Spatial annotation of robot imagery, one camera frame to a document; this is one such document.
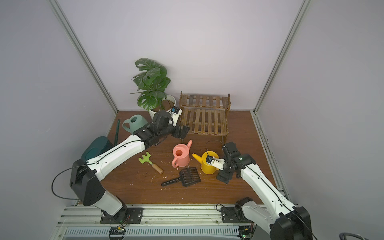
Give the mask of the yellow watering can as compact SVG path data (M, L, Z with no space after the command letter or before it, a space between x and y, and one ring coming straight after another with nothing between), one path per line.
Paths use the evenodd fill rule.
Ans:
M193 154L193 158L195 158L201 164L201 170L203 171L203 173L205 173L206 175L212 175L218 170L218 168L215 168L214 166L209 165L206 162L208 156L214 157L216 159L219 158L219 155L213 151L204 152L202 156Z

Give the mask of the pink watering can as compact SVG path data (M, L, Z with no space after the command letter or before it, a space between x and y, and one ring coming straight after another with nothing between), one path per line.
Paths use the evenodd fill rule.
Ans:
M186 145L178 144L173 148L174 159L172 160L173 168L186 167L190 163L190 148L193 141L190 140Z

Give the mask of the brown wooden slatted shelf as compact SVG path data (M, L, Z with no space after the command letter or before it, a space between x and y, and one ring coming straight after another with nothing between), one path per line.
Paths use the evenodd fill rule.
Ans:
M229 133L228 115L231 95L201 95L180 93L181 124L190 128L189 134L221 137Z

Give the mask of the sage green watering can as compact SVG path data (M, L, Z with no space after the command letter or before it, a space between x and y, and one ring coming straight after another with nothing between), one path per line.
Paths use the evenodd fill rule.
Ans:
M148 121L142 115L134 115L131 118L124 120L122 127L125 131L133 134L136 130L144 127Z

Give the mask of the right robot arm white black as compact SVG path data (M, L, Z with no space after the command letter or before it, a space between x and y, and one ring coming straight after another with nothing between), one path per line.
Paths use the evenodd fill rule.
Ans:
M241 222L250 221L269 234L272 240L312 240L311 217L304 207L296 207L263 174L256 161L242 155L233 142L222 147L224 158L213 158L219 169L217 179L229 183L233 176L244 180L262 200L261 208L251 198L237 201L235 217Z

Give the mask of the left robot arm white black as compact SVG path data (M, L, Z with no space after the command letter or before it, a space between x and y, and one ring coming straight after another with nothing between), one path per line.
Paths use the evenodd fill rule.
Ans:
M128 218L127 205L108 192L101 181L115 168L129 158L159 143L168 135L184 139L189 127L178 125L182 110L177 107L169 112L155 113L152 122L136 130L126 140L107 152L84 162L73 163L70 187L80 202L88 207L97 207L102 211L102 219L107 223L124 224Z

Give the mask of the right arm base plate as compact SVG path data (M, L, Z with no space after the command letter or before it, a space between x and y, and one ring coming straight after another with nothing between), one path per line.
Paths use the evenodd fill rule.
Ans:
M251 221L239 216L234 207L221 207L221 218L225 224L250 224Z

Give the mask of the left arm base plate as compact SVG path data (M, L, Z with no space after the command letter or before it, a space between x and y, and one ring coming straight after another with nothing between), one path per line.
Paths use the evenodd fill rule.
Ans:
M101 210L100 224L140 224L144 208L123 206L115 215Z

